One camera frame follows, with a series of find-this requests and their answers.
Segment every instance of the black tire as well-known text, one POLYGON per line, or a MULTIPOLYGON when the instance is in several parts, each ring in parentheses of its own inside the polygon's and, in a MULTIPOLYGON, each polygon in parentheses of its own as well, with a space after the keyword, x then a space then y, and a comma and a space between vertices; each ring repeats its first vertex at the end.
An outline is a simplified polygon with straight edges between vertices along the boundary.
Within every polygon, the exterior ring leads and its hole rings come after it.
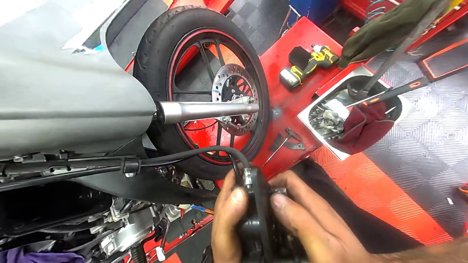
MULTIPOLYGON (((169 100, 169 65, 175 48, 181 39, 197 29, 211 28, 221 31, 237 41, 249 60, 256 68, 254 81, 262 96, 263 117, 258 120, 259 136, 246 154, 249 161, 260 151, 263 138, 267 132, 269 96, 265 73, 256 51, 244 33, 225 16, 206 8, 182 6, 166 11, 160 15, 146 30, 137 49, 133 75, 148 90, 154 101, 169 100)), ((179 153, 191 150, 176 125, 157 125, 153 123, 147 131, 152 143, 163 154, 179 153)), ((229 163, 215 164, 207 159, 195 156, 178 166, 193 177, 206 180, 223 179, 232 168, 229 163)))

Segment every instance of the purple cloth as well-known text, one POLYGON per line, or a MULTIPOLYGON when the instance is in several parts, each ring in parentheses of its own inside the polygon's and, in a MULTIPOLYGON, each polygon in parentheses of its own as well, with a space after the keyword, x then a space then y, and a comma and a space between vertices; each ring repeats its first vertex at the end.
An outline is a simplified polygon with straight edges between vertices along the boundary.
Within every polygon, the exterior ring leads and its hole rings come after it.
POLYGON ((27 252, 24 248, 0 251, 0 263, 84 263, 84 257, 75 253, 27 252))

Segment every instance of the green cloth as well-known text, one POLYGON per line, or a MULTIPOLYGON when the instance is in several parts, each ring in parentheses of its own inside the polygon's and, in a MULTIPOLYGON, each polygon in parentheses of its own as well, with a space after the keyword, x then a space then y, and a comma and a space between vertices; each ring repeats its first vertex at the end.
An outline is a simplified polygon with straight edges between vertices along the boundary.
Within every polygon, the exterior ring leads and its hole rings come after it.
POLYGON ((438 1, 441 0, 405 0, 365 24, 344 43, 338 67, 372 58, 399 44, 438 1))

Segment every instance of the black sponge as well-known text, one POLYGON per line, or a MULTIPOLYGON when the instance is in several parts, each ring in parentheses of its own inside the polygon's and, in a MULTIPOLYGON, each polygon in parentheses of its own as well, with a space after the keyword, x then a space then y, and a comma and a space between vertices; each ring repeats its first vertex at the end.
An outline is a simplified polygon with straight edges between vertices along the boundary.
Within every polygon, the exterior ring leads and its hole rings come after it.
POLYGON ((310 53, 302 47, 295 47, 289 53, 289 63, 304 70, 309 63, 310 53))

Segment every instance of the hand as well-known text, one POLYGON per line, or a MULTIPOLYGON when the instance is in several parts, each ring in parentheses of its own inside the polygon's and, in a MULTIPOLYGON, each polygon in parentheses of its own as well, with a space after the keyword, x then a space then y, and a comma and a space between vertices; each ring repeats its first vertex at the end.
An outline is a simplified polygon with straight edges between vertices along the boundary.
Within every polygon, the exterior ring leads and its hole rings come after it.
POLYGON ((282 194, 271 196, 278 220, 304 246, 310 262, 360 262, 373 260, 335 210, 294 172, 286 171, 270 181, 286 187, 291 200, 282 194))
POLYGON ((235 186, 234 170, 224 178, 223 187, 214 205, 211 247, 213 262, 238 263, 242 259, 241 244, 236 225, 247 211, 248 196, 243 187, 235 186))

